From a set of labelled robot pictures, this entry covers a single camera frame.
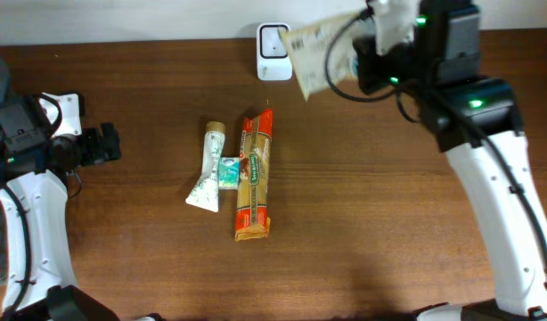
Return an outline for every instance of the green indicator light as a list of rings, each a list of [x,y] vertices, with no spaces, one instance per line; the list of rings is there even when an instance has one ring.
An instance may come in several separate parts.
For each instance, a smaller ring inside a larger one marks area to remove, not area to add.
[[[418,27],[426,26],[426,21],[428,21],[428,17],[424,15],[421,15],[420,17],[416,18],[416,24],[418,24]]]
[[[475,101],[469,102],[469,106],[470,106],[471,108],[473,108],[473,109],[479,108],[479,107],[481,107],[481,106],[483,106],[483,105],[484,105],[484,102],[479,101],[479,100],[475,100]]]

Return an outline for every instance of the pasta package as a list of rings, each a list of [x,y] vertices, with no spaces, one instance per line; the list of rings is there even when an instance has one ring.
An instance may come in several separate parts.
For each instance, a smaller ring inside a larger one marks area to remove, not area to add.
[[[254,119],[245,119],[241,131],[240,184],[236,212],[236,242],[267,237],[267,180],[270,174],[272,120],[268,109]]]

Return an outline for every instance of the toothpaste tube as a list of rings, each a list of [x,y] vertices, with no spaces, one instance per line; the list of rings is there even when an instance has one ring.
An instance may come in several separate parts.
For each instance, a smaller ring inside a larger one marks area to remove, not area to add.
[[[218,212],[218,163],[224,148],[225,132],[223,123],[210,121],[206,125],[202,175],[186,199],[188,204]]]

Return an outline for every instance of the wooden table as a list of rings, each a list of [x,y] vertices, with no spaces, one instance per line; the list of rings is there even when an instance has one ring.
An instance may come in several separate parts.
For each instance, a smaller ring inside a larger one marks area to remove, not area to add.
[[[547,30],[483,33],[483,72],[516,89],[547,213]],[[306,103],[294,79],[259,81],[255,40],[2,47],[18,93],[76,89],[86,127],[112,121],[123,158],[81,169],[67,208],[73,268],[124,319],[318,320],[494,296],[461,184],[394,100]],[[354,85],[345,86],[355,91]],[[274,110],[271,237],[236,243],[236,192],[219,213],[184,203],[209,120]],[[0,304],[4,288],[0,288]]]

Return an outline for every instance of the food label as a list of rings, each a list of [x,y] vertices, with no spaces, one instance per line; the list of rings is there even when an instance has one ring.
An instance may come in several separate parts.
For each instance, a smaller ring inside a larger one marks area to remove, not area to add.
[[[236,241],[267,237],[267,180],[272,141],[271,110],[245,119],[240,149],[240,183],[236,213]]]
[[[329,88],[324,68],[329,44],[341,28],[357,14],[332,17],[302,29],[280,30],[280,36],[288,48],[288,56],[306,100],[310,94]],[[352,44],[358,37],[372,36],[373,30],[367,24],[355,23],[335,43],[328,66],[335,84],[341,80],[357,78],[356,51]]]
[[[259,159],[255,153],[249,155],[249,183],[257,185],[259,183]]]

